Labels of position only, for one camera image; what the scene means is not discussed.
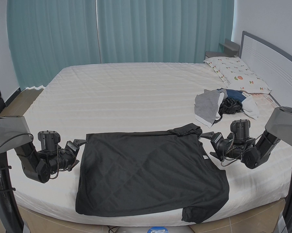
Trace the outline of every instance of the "black baseboard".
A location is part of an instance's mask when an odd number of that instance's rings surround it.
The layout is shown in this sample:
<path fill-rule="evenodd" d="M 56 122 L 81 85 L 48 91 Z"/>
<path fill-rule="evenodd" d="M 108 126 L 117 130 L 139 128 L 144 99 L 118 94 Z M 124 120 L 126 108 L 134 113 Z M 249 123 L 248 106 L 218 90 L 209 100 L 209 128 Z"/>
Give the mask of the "black baseboard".
<path fill-rule="evenodd" d="M 21 89 L 19 88 L 18 90 L 16 90 L 9 99 L 7 99 L 7 101 L 5 102 L 6 107 L 8 107 L 8 105 L 10 105 L 10 103 L 17 97 L 17 95 L 19 95 L 21 93 Z"/>

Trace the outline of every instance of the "black t-shirt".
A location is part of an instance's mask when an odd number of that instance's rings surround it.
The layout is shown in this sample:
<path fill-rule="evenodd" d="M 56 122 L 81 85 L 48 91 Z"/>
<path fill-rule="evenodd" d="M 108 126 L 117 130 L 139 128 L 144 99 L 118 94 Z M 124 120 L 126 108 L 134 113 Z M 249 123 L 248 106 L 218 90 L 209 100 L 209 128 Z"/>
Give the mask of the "black t-shirt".
<path fill-rule="evenodd" d="M 88 134 L 76 212 L 133 216 L 183 208 L 183 221 L 201 223 L 229 199 L 218 169 L 188 124 L 157 132 Z"/>

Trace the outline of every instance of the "pile of clothes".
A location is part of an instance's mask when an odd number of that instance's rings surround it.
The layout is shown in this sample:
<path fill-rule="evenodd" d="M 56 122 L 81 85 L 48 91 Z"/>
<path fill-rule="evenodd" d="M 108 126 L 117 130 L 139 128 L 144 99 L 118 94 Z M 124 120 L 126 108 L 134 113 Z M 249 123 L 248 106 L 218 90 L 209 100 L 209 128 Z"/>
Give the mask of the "pile of clothes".
<path fill-rule="evenodd" d="M 231 89 L 204 90 L 197 95 L 194 104 L 196 119 L 209 128 L 222 119 L 223 114 L 244 112 L 257 120 L 259 109 L 253 97 L 244 92 Z"/>

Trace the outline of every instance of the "curtain fold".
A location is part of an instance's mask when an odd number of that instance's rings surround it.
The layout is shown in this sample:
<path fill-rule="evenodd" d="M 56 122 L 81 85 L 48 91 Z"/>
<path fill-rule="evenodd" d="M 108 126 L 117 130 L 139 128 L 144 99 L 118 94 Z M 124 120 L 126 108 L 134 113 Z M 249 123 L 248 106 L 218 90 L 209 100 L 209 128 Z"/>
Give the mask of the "curtain fold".
<path fill-rule="evenodd" d="M 7 29 L 21 89 L 65 67 L 101 63 L 95 0 L 8 0 Z"/>
<path fill-rule="evenodd" d="M 231 39 L 234 0 L 97 0 L 101 59 L 202 63 Z"/>

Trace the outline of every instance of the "wall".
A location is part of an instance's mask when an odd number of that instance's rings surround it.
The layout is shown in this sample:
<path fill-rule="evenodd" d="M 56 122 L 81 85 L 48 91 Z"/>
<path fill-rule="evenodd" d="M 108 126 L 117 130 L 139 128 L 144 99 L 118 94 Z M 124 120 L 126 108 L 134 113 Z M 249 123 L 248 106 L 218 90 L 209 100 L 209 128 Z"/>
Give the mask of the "wall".
<path fill-rule="evenodd" d="M 0 0 L 0 91 L 4 101 L 19 88 L 9 50 L 6 11 L 7 0 Z"/>
<path fill-rule="evenodd" d="M 243 30 L 292 55 L 292 0 L 235 0 L 232 41 Z"/>

